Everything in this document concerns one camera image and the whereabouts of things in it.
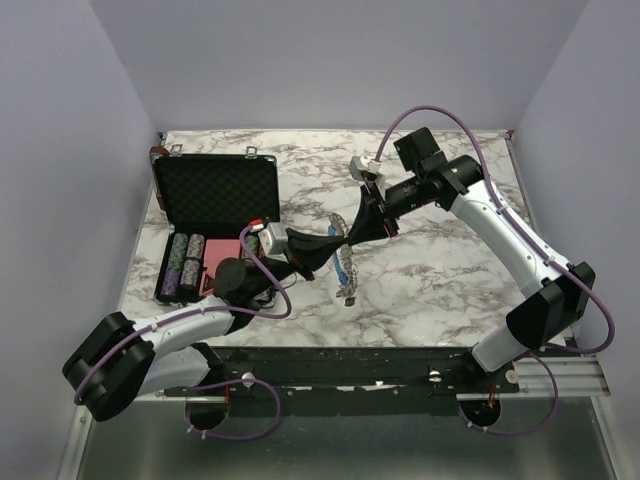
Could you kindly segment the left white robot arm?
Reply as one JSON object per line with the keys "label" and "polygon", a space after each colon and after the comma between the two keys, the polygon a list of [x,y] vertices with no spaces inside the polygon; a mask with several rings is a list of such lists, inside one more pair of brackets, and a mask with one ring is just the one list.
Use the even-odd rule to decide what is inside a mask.
{"label": "left white robot arm", "polygon": [[145,394],[179,387],[214,393],[222,372],[197,344],[242,330],[255,318],[288,318],[293,303],[282,280],[293,274],[311,277],[348,243],[343,235],[285,228],[281,252],[258,257],[248,238],[275,228],[252,223],[240,232],[241,251],[219,264],[214,294],[163,315],[129,319],[114,312],[104,317],[62,367],[74,403],[86,407],[94,420],[106,421]]}

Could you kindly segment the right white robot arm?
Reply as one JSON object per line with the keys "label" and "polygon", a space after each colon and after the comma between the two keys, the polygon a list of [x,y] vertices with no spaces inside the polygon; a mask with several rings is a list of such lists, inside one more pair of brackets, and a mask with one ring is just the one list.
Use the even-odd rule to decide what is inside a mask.
{"label": "right white robot arm", "polygon": [[480,392],[496,380],[496,370],[522,354],[537,350],[581,319],[595,273],[574,264],[546,245],[508,206],[496,187],[485,181],[481,165],[468,155],[446,158],[427,128],[395,141],[411,178],[387,187],[379,162],[355,156],[352,177],[362,182],[349,245],[397,235],[398,219],[434,203],[469,226],[499,258],[515,280],[524,301],[506,316],[504,326],[471,348],[460,379]]}

